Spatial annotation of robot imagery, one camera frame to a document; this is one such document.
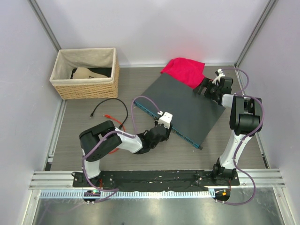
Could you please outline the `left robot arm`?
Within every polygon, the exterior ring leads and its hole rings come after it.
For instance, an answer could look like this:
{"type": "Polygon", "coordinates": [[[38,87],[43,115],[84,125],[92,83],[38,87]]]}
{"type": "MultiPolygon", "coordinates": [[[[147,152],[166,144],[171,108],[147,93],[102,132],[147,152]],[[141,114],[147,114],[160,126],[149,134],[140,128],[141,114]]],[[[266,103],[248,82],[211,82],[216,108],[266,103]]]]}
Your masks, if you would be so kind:
{"type": "Polygon", "coordinates": [[[133,154],[145,154],[160,142],[167,141],[172,124],[155,121],[155,126],[136,135],[121,131],[108,120],[80,133],[82,148],[82,170],[88,179],[100,174],[100,159],[114,149],[127,150],[133,154]]]}

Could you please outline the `grey blue network switch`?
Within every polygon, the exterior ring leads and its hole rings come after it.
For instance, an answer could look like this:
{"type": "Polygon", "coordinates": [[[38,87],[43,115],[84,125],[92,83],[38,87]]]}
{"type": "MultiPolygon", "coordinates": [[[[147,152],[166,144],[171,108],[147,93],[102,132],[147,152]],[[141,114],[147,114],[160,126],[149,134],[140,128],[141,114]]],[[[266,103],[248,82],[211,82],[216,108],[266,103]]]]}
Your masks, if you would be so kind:
{"type": "Polygon", "coordinates": [[[134,104],[151,117],[158,111],[172,114],[172,130],[197,149],[214,127],[225,108],[171,77],[162,74],[134,104]]]}

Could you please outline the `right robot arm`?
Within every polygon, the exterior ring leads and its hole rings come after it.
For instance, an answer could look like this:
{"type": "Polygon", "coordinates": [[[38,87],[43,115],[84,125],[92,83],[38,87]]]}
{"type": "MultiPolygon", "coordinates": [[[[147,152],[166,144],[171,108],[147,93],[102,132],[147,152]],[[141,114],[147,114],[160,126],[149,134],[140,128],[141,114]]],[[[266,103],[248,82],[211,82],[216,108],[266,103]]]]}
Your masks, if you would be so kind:
{"type": "Polygon", "coordinates": [[[263,126],[264,110],[262,100],[257,97],[232,94],[233,79],[219,76],[215,80],[204,78],[193,92],[203,94],[218,105],[231,109],[229,126],[231,136],[228,144],[212,172],[208,175],[213,181],[230,182],[237,179],[237,164],[248,141],[263,126]]]}

